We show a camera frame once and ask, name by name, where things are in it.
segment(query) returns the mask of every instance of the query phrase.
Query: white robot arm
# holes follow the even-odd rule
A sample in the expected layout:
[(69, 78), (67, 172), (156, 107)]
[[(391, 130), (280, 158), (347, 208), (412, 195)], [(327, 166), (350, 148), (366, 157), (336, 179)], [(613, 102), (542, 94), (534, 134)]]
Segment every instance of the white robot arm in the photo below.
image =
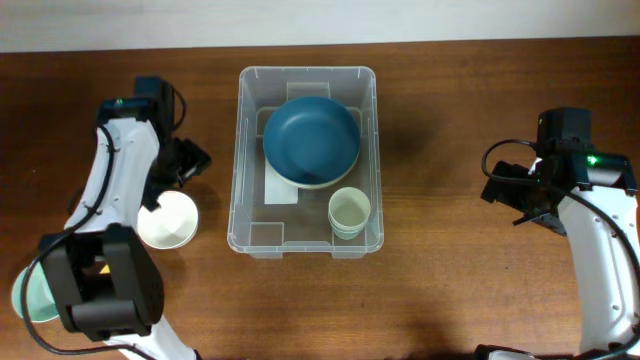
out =
[[(506, 143), (536, 150), (533, 168), (499, 162), (489, 174), (489, 152)], [(533, 221), (568, 237), (582, 308), (578, 357), (640, 356), (637, 184), (626, 157), (596, 153), (589, 112), (560, 108), (542, 113), (536, 143), (505, 140), (494, 145), (483, 157), (483, 171), (489, 182), (482, 198), (524, 213), (514, 225)], [(476, 358), (533, 357), (481, 345)]]
[[(30, 334), (55, 354), (120, 350), (130, 359), (200, 359), (162, 314), (162, 278), (136, 235), (141, 205), (159, 206), (164, 189), (182, 186), (210, 163), (195, 144), (172, 136), (176, 93), (160, 78), (138, 78), (134, 98), (105, 101), (98, 113), (98, 148), (84, 193), (65, 231), (43, 236), (32, 265), (42, 263), (65, 328), (108, 346), (54, 348), (25, 314)], [(99, 272), (104, 265), (110, 272)], [(28, 268), (23, 306), (29, 275)]]

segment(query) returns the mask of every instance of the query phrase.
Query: wood grain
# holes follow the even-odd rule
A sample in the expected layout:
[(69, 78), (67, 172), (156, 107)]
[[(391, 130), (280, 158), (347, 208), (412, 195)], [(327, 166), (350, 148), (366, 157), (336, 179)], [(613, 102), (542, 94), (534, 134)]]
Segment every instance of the wood grain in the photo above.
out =
[[(640, 164), (640, 38), (0, 55), (0, 348), (56, 358), (11, 309), (10, 288), (44, 233), (59, 231), (88, 176), (100, 101), (158, 74), (189, 102), (178, 135), (213, 166), (186, 191), (196, 238), (150, 253), (165, 314), (206, 359), (383, 359), (469, 353), (478, 343), (577, 351), (580, 311), (565, 238), (479, 195), (480, 156), (534, 139), (541, 111), (593, 111), (593, 141)], [(238, 75), (249, 65), (367, 65), (377, 75), (385, 244), (361, 260), (258, 261), (226, 241)], [(511, 147), (493, 158), (527, 164)], [(91, 345), (58, 321), (51, 342)], [(96, 359), (121, 358), (102, 354)]]

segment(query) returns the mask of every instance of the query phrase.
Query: white paper cup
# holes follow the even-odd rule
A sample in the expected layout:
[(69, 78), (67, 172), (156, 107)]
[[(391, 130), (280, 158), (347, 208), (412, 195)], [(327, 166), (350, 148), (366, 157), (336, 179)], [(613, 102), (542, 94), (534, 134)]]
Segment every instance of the white paper cup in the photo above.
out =
[[(27, 269), (22, 270), (18, 278), (13, 283), (11, 290), (11, 303), (13, 310), (18, 316), (22, 317), (22, 306), (20, 306), (20, 288)], [(44, 276), (42, 265), (38, 264), (31, 273), (29, 285), (27, 285), (27, 309), (29, 316), (34, 323), (42, 323), (51, 321), (58, 317), (56, 303), (53, 301), (53, 295), (49, 289), (49, 284)]]
[(198, 207), (179, 191), (165, 191), (158, 197), (160, 206), (138, 212), (138, 236), (156, 249), (175, 249), (186, 245), (198, 230)]
[(356, 237), (367, 224), (370, 213), (369, 198), (356, 188), (342, 188), (329, 200), (329, 222), (336, 236), (343, 240)]

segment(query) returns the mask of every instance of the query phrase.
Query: white bowl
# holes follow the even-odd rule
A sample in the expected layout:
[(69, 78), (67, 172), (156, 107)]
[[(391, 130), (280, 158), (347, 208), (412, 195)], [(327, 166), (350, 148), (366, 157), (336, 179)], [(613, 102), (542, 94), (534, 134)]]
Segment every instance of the white bowl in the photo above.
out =
[(198, 207), (179, 191), (165, 191), (158, 197), (160, 206), (138, 212), (138, 236), (156, 249), (175, 249), (186, 245), (198, 230)]

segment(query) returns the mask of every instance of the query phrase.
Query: plastic container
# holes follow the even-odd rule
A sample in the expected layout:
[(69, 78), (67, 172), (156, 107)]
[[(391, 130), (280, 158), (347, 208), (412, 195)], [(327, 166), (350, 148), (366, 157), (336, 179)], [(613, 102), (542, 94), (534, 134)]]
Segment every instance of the plastic container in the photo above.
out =
[[(324, 96), (347, 107), (360, 129), (360, 155), (353, 169), (336, 184), (318, 190), (295, 189), (297, 196), (291, 203), (265, 203), (264, 127), (278, 107), (303, 96)], [(281, 258), (286, 252), (360, 258), (380, 249), (384, 227), (378, 144), (376, 81), (371, 69), (244, 69), (240, 74), (229, 246), (255, 258)], [(343, 187), (358, 188), (371, 201), (364, 230), (351, 240), (335, 236), (327, 219), (329, 199)]]

